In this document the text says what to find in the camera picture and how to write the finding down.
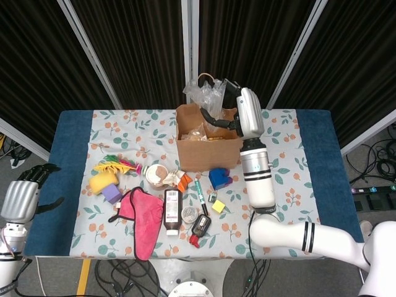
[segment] robotic hand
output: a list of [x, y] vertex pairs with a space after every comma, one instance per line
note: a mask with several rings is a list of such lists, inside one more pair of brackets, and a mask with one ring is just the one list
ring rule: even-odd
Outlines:
[[14, 277], [19, 261], [24, 261], [25, 265], [31, 262], [30, 259], [21, 256], [27, 236], [24, 225], [33, 219], [35, 214], [52, 210], [64, 200], [61, 197], [52, 204], [38, 206], [38, 197], [43, 183], [50, 173], [58, 170], [60, 168], [54, 164], [35, 166], [24, 171], [18, 180], [11, 182], [8, 187], [1, 210], [1, 216], [7, 223], [4, 228], [1, 228], [0, 296], [11, 296], [11, 291], [16, 288], [17, 280]]
[[213, 126], [236, 129], [243, 139], [241, 163], [249, 202], [260, 215], [250, 226], [252, 240], [259, 246], [283, 246], [342, 260], [369, 272], [359, 297], [395, 296], [396, 222], [375, 227], [366, 243], [356, 243], [345, 231], [314, 223], [283, 225], [273, 213], [275, 195], [267, 149], [260, 141], [264, 133], [261, 108], [256, 94], [227, 81], [238, 103], [234, 121], [216, 120], [201, 108], [205, 120]]

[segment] floral tablecloth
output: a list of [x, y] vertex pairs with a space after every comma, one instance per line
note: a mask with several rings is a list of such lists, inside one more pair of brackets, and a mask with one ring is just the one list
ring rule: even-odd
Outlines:
[[[272, 178], [277, 200], [277, 215], [284, 224], [303, 221], [320, 223], [311, 177], [299, 134], [295, 110], [263, 110], [265, 133], [261, 137], [273, 163]], [[175, 110], [96, 110], [93, 112], [87, 161], [81, 185], [79, 209], [75, 221], [70, 256], [95, 258], [134, 257], [134, 222], [118, 219], [108, 223], [116, 213], [102, 195], [96, 196], [88, 179], [97, 174], [93, 167], [107, 154], [134, 160], [143, 165], [159, 163], [169, 170], [179, 166], [176, 147]], [[199, 178], [206, 194], [213, 188], [208, 172], [188, 173]], [[226, 204], [222, 214], [208, 205], [212, 224], [200, 240], [200, 248], [190, 245], [191, 225], [183, 223], [179, 236], [167, 236], [162, 225], [152, 254], [153, 258], [249, 258], [248, 223], [252, 215], [246, 194], [241, 165], [231, 170], [233, 184], [218, 191], [218, 199]], [[126, 192], [141, 186], [147, 192], [163, 197], [163, 191], [154, 191], [142, 176], [135, 173], [119, 174], [119, 188]], [[183, 206], [200, 210], [193, 183], [183, 195]], [[310, 257], [295, 249], [266, 248], [252, 243], [256, 258]]]

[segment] purple toy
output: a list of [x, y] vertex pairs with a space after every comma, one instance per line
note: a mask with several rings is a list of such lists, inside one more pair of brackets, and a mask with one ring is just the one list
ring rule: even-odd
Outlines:
[[116, 187], [115, 184], [109, 184], [101, 193], [105, 196], [106, 200], [111, 204], [116, 203], [119, 199], [122, 198], [122, 194], [119, 192], [119, 189]]
[[209, 171], [210, 182], [216, 191], [232, 184], [233, 179], [228, 175], [230, 175], [230, 171], [224, 168], [215, 168]]

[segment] cardboard box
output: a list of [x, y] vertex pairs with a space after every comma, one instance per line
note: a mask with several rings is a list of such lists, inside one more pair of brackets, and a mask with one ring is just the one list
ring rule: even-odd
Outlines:
[[[236, 108], [225, 110], [225, 119], [233, 120]], [[239, 160], [242, 140], [236, 131], [218, 128], [214, 132], [205, 126], [207, 137], [222, 137], [222, 140], [196, 141], [181, 140], [183, 134], [206, 123], [195, 103], [181, 105], [176, 109], [176, 132], [180, 167], [183, 171], [205, 171], [213, 168], [232, 169]]]

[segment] red bottle cap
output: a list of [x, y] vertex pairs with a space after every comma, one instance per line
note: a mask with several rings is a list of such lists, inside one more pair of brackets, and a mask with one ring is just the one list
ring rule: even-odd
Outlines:
[[191, 235], [189, 242], [195, 246], [196, 248], [199, 248], [199, 244], [198, 244], [198, 239], [199, 237], [196, 236], [195, 234]]

